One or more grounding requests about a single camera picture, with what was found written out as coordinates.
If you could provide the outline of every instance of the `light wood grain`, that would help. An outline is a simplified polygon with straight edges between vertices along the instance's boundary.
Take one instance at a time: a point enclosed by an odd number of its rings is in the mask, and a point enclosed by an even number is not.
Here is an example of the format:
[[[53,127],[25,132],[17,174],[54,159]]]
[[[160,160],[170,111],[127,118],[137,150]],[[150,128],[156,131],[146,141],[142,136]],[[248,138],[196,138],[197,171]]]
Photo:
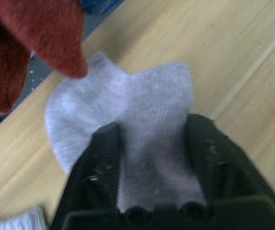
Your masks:
[[[275,189],[275,0],[126,0],[84,42],[136,72],[191,67],[193,112],[240,144]],[[42,205],[51,221],[66,175],[45,131],[53,72],[0,125],[0,218]]]

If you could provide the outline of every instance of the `dark floor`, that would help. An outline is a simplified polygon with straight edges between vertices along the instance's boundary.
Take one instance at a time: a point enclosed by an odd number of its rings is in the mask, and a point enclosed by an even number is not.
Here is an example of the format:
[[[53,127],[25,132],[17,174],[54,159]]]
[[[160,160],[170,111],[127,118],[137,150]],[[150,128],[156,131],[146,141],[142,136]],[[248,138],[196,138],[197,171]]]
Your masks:
[[[95,28],[98,27],[124,0],[119,0],[106,14],[99,16],[86,16],[85,17],[85,33],[84,39],[88,37]],[[41,60],[34,57],[31,59],[27,71],[24,89],[21,93],[15,106],[24,100],[48,75],[52,69],[45,65]]]

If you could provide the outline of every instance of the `blue object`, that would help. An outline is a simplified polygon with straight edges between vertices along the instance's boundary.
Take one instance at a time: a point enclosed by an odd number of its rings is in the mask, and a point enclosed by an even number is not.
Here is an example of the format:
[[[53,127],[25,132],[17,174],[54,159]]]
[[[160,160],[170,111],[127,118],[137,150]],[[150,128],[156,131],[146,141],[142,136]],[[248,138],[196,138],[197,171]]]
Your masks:
[[[105,14],[118,0],[80,0],[87,15]]]

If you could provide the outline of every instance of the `wooden table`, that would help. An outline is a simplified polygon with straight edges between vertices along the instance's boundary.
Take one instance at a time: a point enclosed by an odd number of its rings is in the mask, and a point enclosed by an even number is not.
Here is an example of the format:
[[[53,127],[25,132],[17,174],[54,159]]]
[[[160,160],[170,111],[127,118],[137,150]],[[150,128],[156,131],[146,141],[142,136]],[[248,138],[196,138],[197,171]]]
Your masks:
[[[191,67],[193,112],[239,143],[275,189],[275,0],[126,0],[84,42],[136,72]],[[52,220],[67,176],[45,130],[51,75],[0,125],[0,218],[42,205]]]

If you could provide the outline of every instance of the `red fabric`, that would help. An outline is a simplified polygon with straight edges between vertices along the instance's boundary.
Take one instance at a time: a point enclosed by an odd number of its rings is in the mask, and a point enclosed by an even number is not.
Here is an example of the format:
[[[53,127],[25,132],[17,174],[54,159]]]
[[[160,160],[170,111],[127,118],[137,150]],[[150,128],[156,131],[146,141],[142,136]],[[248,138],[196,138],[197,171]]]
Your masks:
[[[30,50],[66,76],[87,75],[79,0],[0,0],[0,22],[0,114],[22,90]]]

